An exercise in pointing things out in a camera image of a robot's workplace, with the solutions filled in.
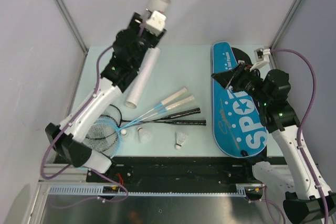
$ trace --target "white table surface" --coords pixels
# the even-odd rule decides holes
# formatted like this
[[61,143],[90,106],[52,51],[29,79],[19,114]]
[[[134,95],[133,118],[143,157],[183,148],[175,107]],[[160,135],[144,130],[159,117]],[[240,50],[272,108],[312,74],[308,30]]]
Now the white table surface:
[[[254,49],[261,45],[233,46],[246,52],[252,63],[255,62]],[[207,126],[176,126],[167,124],[146,124],[144,129],[152,132],[153,140],[147,144],[139,143],[134,131],[134,139],[122,143],[118,156],[226,156],[218,147],[212,133],[211,115],[211,49],[212,45],[196,46],[160,46],[161,54],[154,67],[152,75],[145,87],[137,109],[129,109],[123,103],[128,90],[114,103],[122,111],[124,119],[134,119],[143,114],[158,102],[175,93],[182,87],[188,88],[195,101],[191,102],[174,112],[184,111],[196,107],[201,108],[201,114],[186,117],[186,119],[206,119]],[[79,87],[76,93],[73,109],[87,97],[94,88],[96,81],[96,61],[105,47],[91,47],[87,55],[86,63],[82,72]],[[112,53],[103,56],[100,62],[100,71],[111,58]],[[269,66],[261,69],[264,77],[270,70]],[[180,150],[174,148],[175,132],[182,131],[189,135],[188,141]],[[268,136],[268,156],[283,156],[282,152],[272,138]]]

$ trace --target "gray wall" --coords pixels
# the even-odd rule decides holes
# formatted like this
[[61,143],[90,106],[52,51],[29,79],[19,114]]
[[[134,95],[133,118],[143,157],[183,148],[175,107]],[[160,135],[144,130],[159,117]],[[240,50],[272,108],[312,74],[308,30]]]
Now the gray wall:
[[[336,0],[305,0],[277,48],[294,49],[312,63],[317,76],[316,101],[303,133],[327,183],[336,190]],[[308,106],[312,81],[305,63],[292,54],[277,54],[280,69],[290,74],[291,105],[299,118]]]
[[[147,0],[64,0],[84,42],[106,46]],[[267,45],[293,0],[172,0],[161,45]]]
[[0,223],[21,223],[83,54],[53,0],[0,0]]

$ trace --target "racket grip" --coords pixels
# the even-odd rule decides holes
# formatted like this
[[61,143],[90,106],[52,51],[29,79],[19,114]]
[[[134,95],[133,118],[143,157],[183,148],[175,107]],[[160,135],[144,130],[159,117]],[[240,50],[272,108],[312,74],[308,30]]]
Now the racket grip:
[[170,120],[164,123],[176,124],[176,125],[202,125],[206,126],[206,120]]
[[201,112],[200,108],[195,108],[195,109],[192,109],[192,110],[186,110],[186,111],[177,112],[175,114],[164,116],[160,120],[182,118],[182,117],[187,116],[187,115],[200,114],[200,112]]
[[185,99],[183,99],[181,101],[178,101],[178,102],[175,102],[175,103],[173,103],[171,105],[168,105],[164,109],[160,110],[159,114],[160,113],[164,113],[164,112],[169,111],[169,110],[176,109],[177,107],[182,106],[182,105],[184,105],[186,103],[192,102],[194,100],[195,100],[195,97],[193,95],[191,95],[191,96],[189,96],[189,97],[187,97],[187,98],[185,98]]
[[185,94],[186,92],[188,92],[188,89],[184,87],[178,92],[176,92],[175,94],[172,94],[170,97],[167,97],[166,99],[162,100],[161,104],[166,105],[170,103],[171,101],[175,100],[176,98],[180,97],[181,95]]

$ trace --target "white shuttlecock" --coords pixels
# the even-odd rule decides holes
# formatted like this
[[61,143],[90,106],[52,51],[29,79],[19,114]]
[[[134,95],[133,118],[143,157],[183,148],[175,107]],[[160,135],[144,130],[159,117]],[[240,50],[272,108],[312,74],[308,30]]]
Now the white shuttlecock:
[[182,144],[185,143],[185,141],[188,140],[188,135],[183,132],[177,132],[176,134],[176,143],[175,143],[175,149],[179,150],[182,147]]
[[120,134],[121,134],[121,141],[124,142],[124,143],[127,143],[127,142],[131,141],[131,139],[133,137],[130,129],[128,129],[128,130],[122,129],[120,131]]
[[153,138],[153,134],[150,131],[145,130],[143,127],[138,128],[138,133],[139,141],[142,144],[149,142]]

